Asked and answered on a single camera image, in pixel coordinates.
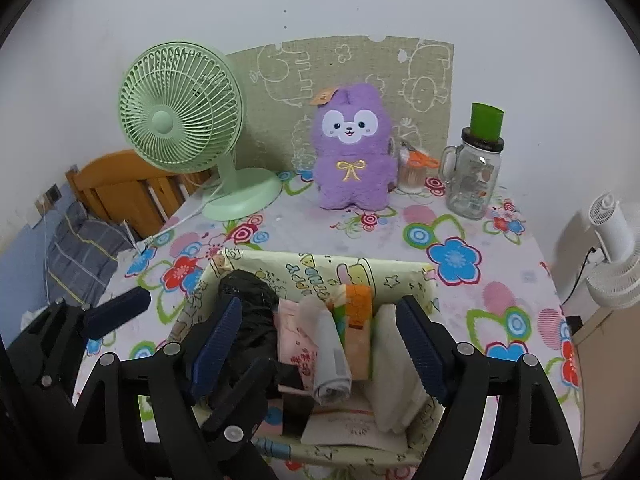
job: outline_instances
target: jar handle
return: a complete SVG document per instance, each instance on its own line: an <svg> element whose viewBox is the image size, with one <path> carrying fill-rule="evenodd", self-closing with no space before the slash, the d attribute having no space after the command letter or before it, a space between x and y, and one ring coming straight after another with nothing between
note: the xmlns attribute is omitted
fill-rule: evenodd
<svg viewBox="0 0 640 480"><path fill-rule="evenodd" d="M449 185L451 183L451 178L453 176L453 173L455 172L455 167L456 167L455 163L453 164L453 166L447 164L447 159L452 154L456 159L458 158L458 154L456 153L457 148L458 148L457 146L447 146L443 150L442 156L440 157L440 169L438 170L438 177L446 185ZM447 171L446 168L447 169L454 168L454 169L452 171Z"/></svg>

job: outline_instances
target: metal bolt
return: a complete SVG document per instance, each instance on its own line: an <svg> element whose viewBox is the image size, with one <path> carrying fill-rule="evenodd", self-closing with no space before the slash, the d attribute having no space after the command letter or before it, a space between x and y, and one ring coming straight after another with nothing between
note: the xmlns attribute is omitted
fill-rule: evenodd
<svg viewBox="0 0 640 480"><path fill-rule="evenodd" d="M116 360L112 353L102 354L100 356L100 360L98 361L102 366L109 366Z"/></svg>
<svg viewBox="0 0 640 480"><path fill-rule="evenodd" d="M225 428L225 438L229 442L240 442L244 438L244 431L239 426L227 426Z"/></svg>
<svg viewBox="0 0 640 480"><path fill-rule="evenodd" d="M169 343L162 347L162 351L166 355L176 355L180 351L180 343Z"/></svg>
<svg viewBox="0 0 640 480"><path fill-rule="evenodd" d="M462 355L473 355L476 351L471 343L458 343L458 352Z"/></svg>
<svg viewBox="0 0 640 480"><path fill-rule="evenodd" d="M538 358L533 354L524 354L522 360L524 361L524 364L532 367L538 364Z"/></svg>

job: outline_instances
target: star print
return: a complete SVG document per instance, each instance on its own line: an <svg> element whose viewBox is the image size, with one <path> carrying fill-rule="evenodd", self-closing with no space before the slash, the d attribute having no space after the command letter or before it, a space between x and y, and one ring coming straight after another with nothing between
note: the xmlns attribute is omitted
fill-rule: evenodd
<svg viewBox="0 0 640 480"><path fill-rule="evenodd" d="M394 288L396 285L400 285L400 281L398 281L398 275L395 274L393 276L385 276L385 285L388 288Z"/></svg>

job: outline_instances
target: purple plush toy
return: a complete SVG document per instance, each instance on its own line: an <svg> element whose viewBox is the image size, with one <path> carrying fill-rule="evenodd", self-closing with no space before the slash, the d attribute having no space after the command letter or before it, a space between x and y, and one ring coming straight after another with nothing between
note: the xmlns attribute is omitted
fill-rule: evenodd
<svg viewBox="0 0 640 480"><path fill-rule="evenodd" d="M355 204L379 211L388 206L388 184L395 182L398 167L388 154L391 119L374 86L360 83L337 90L319 105L311 136L318 154L314 180L320 207Z"/></svg>

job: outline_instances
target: tablecloth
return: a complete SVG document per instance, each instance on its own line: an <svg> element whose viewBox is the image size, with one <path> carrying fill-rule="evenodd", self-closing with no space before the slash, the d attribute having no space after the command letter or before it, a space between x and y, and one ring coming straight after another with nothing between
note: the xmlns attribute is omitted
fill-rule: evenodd
<svg viewBox="0 0 640 480"><path fill-rule="evenodd" d="M100 341L92 341L82 362L76 392L81 390L100 354L121 358L152 354L168 336L187 295L220 248L344 254L362 264L337 269L345 280L366 282L366 258L429 262L436 267L436 307L457 341L469 341L484 354L516 360L535 354L558 395L576 448L580 439L580 384L574 346L558 295L527 222L498 187L481 221L451 213L445 188L428 178L420 194L395 190L383 211L356 207L327 211L308 172L279 174L283 192L265 210L231 222L194 216L156 237L140 254L124 255L106 297L136 284L152 293L152 307ZM194 195L168 223L177 224L199 200ZM383 286L396 285L393 274ZM302 286L315 288L313 283ZM145 434L153 434L152 412L141 398ZM497 400L488 399L480 436L466 478L480 477L492 436ZM272 460L280 478L409 478L410 469L334 470Z"/></svg>

